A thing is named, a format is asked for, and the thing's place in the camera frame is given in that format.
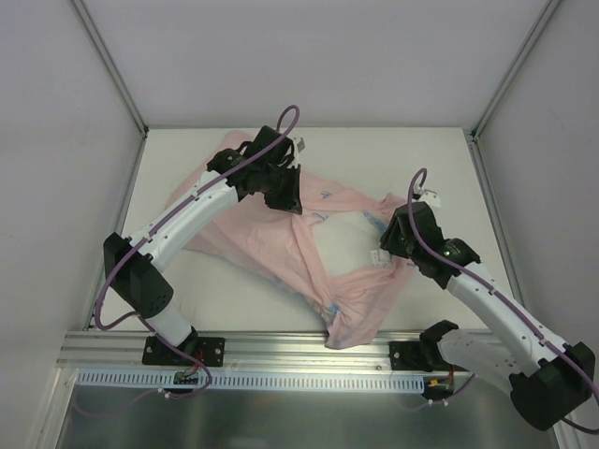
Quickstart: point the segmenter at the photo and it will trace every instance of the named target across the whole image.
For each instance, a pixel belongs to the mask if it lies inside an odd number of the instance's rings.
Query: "pink garment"
[[[232,131],[216,151],[238,148],[245,140],[252,137]],[[210,159],[212,157],[172,193],[167,206],[199,179]],[[262,194],[247,196],[207,224],[185,248],[221,256],[304,295],[327,323],[329,348],[367,344],[383,323],[412,269],[406,266],[405,260],[393,257],[390,268],[359,268],[342,276],[328,276],[312,235],[312,226],[321,223],[318,214],[313,212],[366,210],[388,223],[393,211],[404,201],[391,194],[376,201],[304,170],[299,186],[302,215],[268,209]]]

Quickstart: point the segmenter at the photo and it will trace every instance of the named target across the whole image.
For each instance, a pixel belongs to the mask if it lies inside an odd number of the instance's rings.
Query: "label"
[[[393,267],[393,259],[388,251],[378,250],[371,251],[371,257],[373,258],[373,264],[375,267],[390,268]]]

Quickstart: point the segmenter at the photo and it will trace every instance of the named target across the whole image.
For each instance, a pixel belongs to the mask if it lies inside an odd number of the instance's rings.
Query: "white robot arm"
[[[440,363],[467,369],[509,395],[529,424],[547,430],[594,393],[594,354],[582,342],[569,345],[502,291],[464,241],[443,237],[429,205],[412,201],[422,173],[426,170],[412,180],[408,204],[395,210],[381,248],[411,259],[424,276],[468,306],[509,355],[443,321],[399,359],[412,369],[433,371]]]
[[[186,354],[193,352],[197,333],[171,301],[173,290],[161,273],[202,227],[247,195],[260,192],[270,209],[301,213],[297,160],[303,141],[285,133],[264,126],[253,141],[217,153],[200,180],[155,220],[125,239],[114,233],[104,242],[110,286],[156,334]]]

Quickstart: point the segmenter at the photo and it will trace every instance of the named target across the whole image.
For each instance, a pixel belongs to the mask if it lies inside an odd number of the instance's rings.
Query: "metal floor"
[[[92,413],[119,409],[138,389],[78,387]],[[62,449],[550,449],[553,432],[529,427],[507,397],[476,381],[448,407],[417,413],[418,395],[208,390],[166,401],[151,395],[113,418],[69,412]]]

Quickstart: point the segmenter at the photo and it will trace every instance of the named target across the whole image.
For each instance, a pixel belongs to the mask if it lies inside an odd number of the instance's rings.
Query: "white wall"
[[[472,128],[546,0],[87,3],[149,125]]]
[[[68,2],[0,7],[0,447],[89,308],[139,135]]]
[[[597,23],[596,0],[564,2],[484,133],[482,151],[526,300],[599,355]],[[580,420],[598,427],[593,401]]]

